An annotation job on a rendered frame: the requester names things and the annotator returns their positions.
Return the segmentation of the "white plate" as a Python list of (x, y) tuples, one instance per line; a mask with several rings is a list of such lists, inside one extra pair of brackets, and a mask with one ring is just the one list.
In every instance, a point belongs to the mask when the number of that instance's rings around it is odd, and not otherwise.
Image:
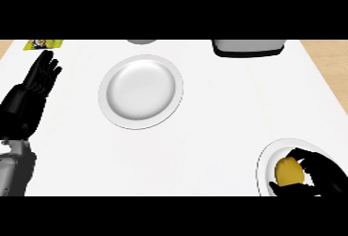
[(330, 156), (326, 154), (326, 152), (317, 146), (314, 146), (301, 139), (281, 138), (273, 141), (264, 148), (256, 161), (255, 180), (258, 194), (261, 196), (274, 196), (274, 193), (270, 188), (270, 182), (275, 181), (275, 163), (287, 155), (293, 148), (301, 148), (306, 151), (318, 152), (330, 159)]
[(106, 119), (124, 129), (141, 130), (160, 124), (181, 100), (180, 70), (158, 55), (135, 55), (122, 60), (101, 79), (99, 108)]

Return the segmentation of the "yellow printed packet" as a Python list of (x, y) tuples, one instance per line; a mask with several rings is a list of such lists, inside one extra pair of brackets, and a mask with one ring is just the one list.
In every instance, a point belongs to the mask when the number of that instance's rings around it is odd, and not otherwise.
[(62, 40), (29, 40), (26, 42), (25, 51), (40, 50), (40, 49), (54, 49), (60, 48)]

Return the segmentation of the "grey and black appliance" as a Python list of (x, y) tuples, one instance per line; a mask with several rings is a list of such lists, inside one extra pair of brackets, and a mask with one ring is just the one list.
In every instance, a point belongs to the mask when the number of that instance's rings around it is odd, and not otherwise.
[(284, 44), (284, 40), (212, 40), (215, 54), (231, 58), (277, 55)]

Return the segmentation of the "yellow lemon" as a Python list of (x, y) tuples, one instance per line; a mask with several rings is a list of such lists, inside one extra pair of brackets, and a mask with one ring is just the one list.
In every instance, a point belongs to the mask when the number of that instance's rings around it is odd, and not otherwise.
[(277, 161), (274, 178), (280, 186), (287, 186), (305, 181), (303, 169), (295, 158), (286, 157)]

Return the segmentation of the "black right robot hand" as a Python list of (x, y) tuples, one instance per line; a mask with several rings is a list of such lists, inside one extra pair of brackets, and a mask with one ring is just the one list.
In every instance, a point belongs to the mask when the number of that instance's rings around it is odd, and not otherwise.
[(270, 189), (277, 196), (301, 197), (348, 197), (348, 175), (339, 165), (318, 152), (293, 148), (287, 157), (299, 161), (303, 172), (309, 175), (314, 185), (293, 183), (281, 186), (270, 182)]

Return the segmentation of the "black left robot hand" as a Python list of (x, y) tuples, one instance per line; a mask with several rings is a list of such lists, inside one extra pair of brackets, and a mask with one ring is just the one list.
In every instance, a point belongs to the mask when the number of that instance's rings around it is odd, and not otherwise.
[(45, 98), (62, 68), (53, 52), (44, 50), (29, 67), (25, 80), (14, 85), (0, 103), (0, 140), (28, 140), (42, 113)]

